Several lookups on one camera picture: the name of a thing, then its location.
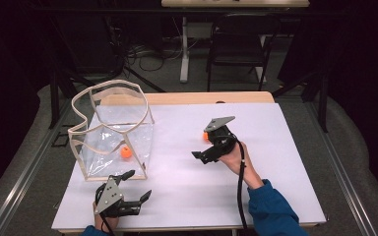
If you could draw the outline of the white table sheet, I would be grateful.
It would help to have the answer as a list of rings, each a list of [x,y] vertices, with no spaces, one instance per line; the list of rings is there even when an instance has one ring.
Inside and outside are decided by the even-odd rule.
[[[155,133],[145,180],[119,188],[126,200],[151,196],[121,230],[239,228],[250,224],[248,193],[220,162],[193,156],[208,144],[203,131],[214,118],[231,117],[229,130],[247,145],[255,169],[287,199],[302,225],[326,218],[280,106],[276,103],[154,105]]]

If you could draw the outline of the black square frame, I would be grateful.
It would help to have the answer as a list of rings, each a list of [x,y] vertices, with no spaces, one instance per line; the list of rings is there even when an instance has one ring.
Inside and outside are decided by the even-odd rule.
[[[66,133],[59,132],[53,140],[51,146],[53,148],[65,147],[69,144],[69,137]]]

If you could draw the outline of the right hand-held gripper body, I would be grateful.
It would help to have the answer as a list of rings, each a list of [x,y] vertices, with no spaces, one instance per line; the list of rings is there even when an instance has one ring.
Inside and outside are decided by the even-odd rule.
[[[234,119],[234,116],[213,118],[205,128],[212,147],[219,148],[221,156],[230,153],[234,149],[236,137],[226,126],[228,122]]]

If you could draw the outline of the grey metal floor rail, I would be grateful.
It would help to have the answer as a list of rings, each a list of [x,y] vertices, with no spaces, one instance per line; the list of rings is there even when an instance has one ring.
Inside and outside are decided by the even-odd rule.
[[[31,131],[0,180],[0,236],[64,236],[52,228],[70,179],[74,157],[65,147],[52,147],[67,134],[71,107],[64,101],[60,119],[49,129],[42,106]]]
[[[353,187],[347,172],[341,162],[341,159],[329,137],[328,133],[325,133],[324,130],[321,128],[317,117],[317,108],[312,102],[305,102],[304,103],[308,114],[311,117],[312,123],[314,124],[319,137],[323,140],[324,146],[328,152],[328,159],[330,165],[333,168],[334,175],[342,189],[343,195],[346,199],[346,203],[354,221],[356,222],[359,231],[362,236],[378,236],[374,226],[369,219],[369,216],[362,204],[362,201],[357,194],[355,188]]]

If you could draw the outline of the black chair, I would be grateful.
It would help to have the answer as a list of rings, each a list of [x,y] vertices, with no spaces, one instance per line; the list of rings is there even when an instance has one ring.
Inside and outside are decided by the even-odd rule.
[[[206,72],[207,90],[211,89],[214,66],[261,67],[261,89],[267,71],[272,43],[281,29],[281,21],[272,15],[231,13],[217,18],[211,27],[211,45]]]

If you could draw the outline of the person's right hand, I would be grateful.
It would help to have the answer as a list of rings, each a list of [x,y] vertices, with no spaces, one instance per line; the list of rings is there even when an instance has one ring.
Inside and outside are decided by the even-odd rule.
[[[247,186],[258,189],[264,186],[260,175],[255,170],[245,143],[237,144],[234,149],[220,158],[233,173],[242,177]]]

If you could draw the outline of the white-legged desk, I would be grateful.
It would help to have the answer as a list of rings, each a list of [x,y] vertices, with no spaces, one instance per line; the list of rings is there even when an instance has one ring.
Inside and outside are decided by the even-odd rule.
[[[173,10],[192,9],[241,9],[248,10],[286,10],[307,8],[309,0],[161,0],[161,6]],[[187,17],[182,18],[182,60],[180,82],[185,84],[189,79],[189,38],[207,38],[211,23],[190,23]]]

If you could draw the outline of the clear plastic bag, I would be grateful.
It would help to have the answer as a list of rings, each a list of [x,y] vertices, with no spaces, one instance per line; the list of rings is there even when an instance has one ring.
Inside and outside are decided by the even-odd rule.
[[[112,80],[80,91],[71,101],[78,124],[68,129],[70,147],[87,181],[135,170],[148,177],[155,119],[139,85]],[[130,158],[120,150],[128,146]]]

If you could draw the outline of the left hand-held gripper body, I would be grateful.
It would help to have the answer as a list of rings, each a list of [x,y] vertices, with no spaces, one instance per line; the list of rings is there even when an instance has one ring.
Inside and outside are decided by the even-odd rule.
[[[105,217],[122,217],[140,213],[140,202],[126,202],[124,200],[124,195],[119,189],[120,182],[121,178],[119,176],[110,176],[96,190],[94,214]]]

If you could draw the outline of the person's left hand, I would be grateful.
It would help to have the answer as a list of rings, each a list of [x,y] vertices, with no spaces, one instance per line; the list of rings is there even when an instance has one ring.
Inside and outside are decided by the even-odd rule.
[[[118,223],[118,217],[102,218],[99,214],[94,215],[94,227],[104,232],[112,232],[117,227]]]

